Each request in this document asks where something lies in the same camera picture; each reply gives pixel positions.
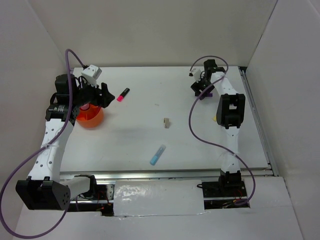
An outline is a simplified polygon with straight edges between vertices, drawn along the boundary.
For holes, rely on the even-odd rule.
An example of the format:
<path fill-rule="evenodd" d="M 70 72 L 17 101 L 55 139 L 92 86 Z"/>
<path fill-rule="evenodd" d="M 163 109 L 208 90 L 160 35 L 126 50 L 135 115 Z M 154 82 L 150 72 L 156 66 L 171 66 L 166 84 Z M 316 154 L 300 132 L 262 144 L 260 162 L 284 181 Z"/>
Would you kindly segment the light blue highlighter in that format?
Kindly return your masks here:
<path fill-rule="evenodd" d="M 163 154 L 165 149 L 166 149 L 166 146 L 164 144 L 162 144 L 158 148 L 158 150 L 156 151 L 156 153 L 153 155 L 153 157 L 151 158 L 151 160 L 149 162 L 152 166 L 154 166 L 157 163 L 157 161 L 159 160 L 159 158 L 161 157 L 161 155 Z"/>

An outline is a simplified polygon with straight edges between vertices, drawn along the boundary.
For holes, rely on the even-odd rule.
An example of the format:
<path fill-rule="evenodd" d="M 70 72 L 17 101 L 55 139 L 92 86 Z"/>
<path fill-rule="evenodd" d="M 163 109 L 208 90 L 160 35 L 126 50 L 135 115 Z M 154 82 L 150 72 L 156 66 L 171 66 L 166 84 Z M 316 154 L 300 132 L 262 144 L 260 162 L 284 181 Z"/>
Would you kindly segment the pink highlighter black cap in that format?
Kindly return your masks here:
<path fill-rule="evenodd" d="M 123 99 L 125 98 L 125 96 L 128 94 L 130 92 L 130 89 L 129 88 L 125 88 L 124 90 L 123 90 L 123 92 L 117 97 L 117 101 L 118 102 L 122 102 L 123 101 Z"/>

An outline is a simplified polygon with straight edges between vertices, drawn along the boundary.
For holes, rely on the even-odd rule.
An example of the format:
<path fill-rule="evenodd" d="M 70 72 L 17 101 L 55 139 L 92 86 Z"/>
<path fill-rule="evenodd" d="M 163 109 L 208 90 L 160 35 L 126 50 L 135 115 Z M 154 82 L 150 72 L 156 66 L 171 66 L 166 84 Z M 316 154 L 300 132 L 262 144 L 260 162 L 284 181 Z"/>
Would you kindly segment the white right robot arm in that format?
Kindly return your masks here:
<path fill-rule="evenodd" d="M 195 78 L 191 89 L 197 101 L 209 97 L 213 90 L 217 91 L 219 102 L 215 117 L 216 123 L 224 133 L 225 145 L 209 142 L 196 136 L 191 126 L 191 112 L 188 117 L 188 125 L 191 134 L 197 140 L 224 150 L 221 155 L 222 165 L 218 178 L 218 190 L 223 196 L 230 196 L 242 184 L 238 138 L 241 124 L 244 121 L 246 97 L 238 93 L 226 77 L 229 69 L 219 67 L 212 56 L 208 56 L 203 67 L 204 71 L 190 69 L 189 76 Z"/>

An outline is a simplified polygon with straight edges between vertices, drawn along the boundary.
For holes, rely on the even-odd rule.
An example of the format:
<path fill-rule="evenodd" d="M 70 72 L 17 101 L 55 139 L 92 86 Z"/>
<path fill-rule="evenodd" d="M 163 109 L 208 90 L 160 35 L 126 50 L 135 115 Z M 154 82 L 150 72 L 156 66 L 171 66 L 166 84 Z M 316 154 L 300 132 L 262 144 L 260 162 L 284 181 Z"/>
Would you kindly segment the pink eraser in container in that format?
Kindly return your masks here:
<path fill-rule="evenodd" d="M 85 105 L 83 105 L 83 106 L 80 107 L 80 109 L 81 109 L 82 111 L 86 111 L 86 110 L 88 110 L 89 108 L 90 108 L 90 104 L 85 104 Z"/>

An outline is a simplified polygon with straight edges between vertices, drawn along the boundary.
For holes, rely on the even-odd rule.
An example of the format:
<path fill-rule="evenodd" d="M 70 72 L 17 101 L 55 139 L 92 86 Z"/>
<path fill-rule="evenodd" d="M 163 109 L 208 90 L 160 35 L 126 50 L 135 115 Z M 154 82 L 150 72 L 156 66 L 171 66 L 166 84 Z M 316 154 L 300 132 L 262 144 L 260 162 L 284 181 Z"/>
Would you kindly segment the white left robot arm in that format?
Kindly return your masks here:
<path fill-rule="evenodd" d="M 80 174 L 60 182 L 65 148 L 80 108 L 89 104 L 106 108 L 115 99 L 106 83 L 92 86 L 87 77 L 61 74 L 55 79 L 56 92 L 51 96 L 45 114 L 45 134 L 41 152 L 25 180 L 18 180 L 17 194 L 30 210 L 66 210 L 79 195 L 92 200 L 99 187 L 93 175 Z"/>

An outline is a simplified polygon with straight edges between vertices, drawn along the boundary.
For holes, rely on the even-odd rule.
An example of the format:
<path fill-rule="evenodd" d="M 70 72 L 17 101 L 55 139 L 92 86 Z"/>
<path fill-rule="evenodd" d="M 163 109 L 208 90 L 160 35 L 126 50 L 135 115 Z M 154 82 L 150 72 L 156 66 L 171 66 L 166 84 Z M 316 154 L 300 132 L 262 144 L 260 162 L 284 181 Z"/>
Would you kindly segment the aluminium right side rail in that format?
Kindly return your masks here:
<path fill-rule="evenodd" d="M 249 85 L 249 82 L 248 82 L 248 79 L 246 76 L 247 67 L 239 66 L 238 69 L 239 69 L 239 73 L 242 78 L 244 89 L 245 89 L 247 97 L 248 97 L 250 108 L 252 110 L 252 115 L 253 115 L 253 118 L 255 121 L 255 125 L 257 127 L 257 131 L 258 131 L 258 134 L 260 137 L 260 142 L 261 142 L 261 145 L 262 145 L 262 148 L 264 151 L 264 155 L 266 157 L 268 164 L 270 165 L 270 169 L 273 172 L 273 176 L 278 177 L 279 176 L 279 169 L 278 169 L 275 157 L 273 155 L 273 152 L 272 152 L 270 145 L 268 143 L 265 131 L 263 129 L 262 122 L 261 122 L 261 119 L 260 119 L 260 116 L 258 113 L 258 109 L 257 109 L 256 103 L 255 103 L 255 100 L 254 100 L 254 97 L 253 97 L 253 94 L 252 94 L 252 91 L 251 91 L 251 88 L 250 88 L 250 85 Z"/>

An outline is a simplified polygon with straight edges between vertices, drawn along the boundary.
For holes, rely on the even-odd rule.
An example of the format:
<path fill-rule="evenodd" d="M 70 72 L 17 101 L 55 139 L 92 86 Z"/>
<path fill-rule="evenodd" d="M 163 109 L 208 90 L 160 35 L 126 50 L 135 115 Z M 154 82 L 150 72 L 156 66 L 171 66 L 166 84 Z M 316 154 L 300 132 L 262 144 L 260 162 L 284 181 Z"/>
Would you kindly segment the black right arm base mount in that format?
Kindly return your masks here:
<path fill-rule="evenodd" d="M 239 198 L 247 196 L 245 183 L 239 174 L 221 175 L 218 181 L 207 181 L 196 185 L 202 189 L 204 198 Z"/>

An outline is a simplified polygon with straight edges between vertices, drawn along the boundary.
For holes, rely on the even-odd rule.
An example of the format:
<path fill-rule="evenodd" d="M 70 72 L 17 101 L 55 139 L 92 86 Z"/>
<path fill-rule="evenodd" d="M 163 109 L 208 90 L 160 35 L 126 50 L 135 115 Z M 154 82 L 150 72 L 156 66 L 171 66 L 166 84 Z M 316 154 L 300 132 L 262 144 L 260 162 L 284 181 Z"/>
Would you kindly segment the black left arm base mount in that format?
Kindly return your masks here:
<path fill-rule="evenodd" d="M 80 174 L 72 180 L 75 180 L 75 193 L 84 199 L 106 201 L 114 199 L 114 185 L 99 184 L 94 175 Z"/>

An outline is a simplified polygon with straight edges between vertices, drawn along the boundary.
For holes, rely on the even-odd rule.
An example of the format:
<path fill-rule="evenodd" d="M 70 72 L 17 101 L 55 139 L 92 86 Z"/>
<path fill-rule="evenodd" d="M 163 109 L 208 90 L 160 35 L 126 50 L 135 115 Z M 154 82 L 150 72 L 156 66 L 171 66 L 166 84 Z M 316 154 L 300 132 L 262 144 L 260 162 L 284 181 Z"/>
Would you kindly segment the orange round organizer container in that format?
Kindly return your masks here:
<path fill-rule="evenodd" d="M 81 110 L 76 117 L 76 122 L 85 129 L 91 129 L 99 126 L 104 119 L 104 112 L 101 107 L 90 104 L 88 110 Z"/>

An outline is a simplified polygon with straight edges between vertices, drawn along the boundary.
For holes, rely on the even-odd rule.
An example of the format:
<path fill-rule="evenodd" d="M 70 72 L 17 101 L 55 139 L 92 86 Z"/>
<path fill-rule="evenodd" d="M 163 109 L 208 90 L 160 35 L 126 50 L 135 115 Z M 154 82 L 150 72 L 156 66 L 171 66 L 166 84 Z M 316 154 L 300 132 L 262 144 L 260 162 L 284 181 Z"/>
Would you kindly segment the white and yellow eraser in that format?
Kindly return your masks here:
<path fill-rule="evenodd" d="M 165 117 L 165 118 L 163 119 L 163 124 L 164 124 L 164 128 L 165 128 L 165 129 L 168 129 L 168 128 L 170 127 L 170 124 L 171 124 L 171 123 L 170 123 L 170 119 Z"/>

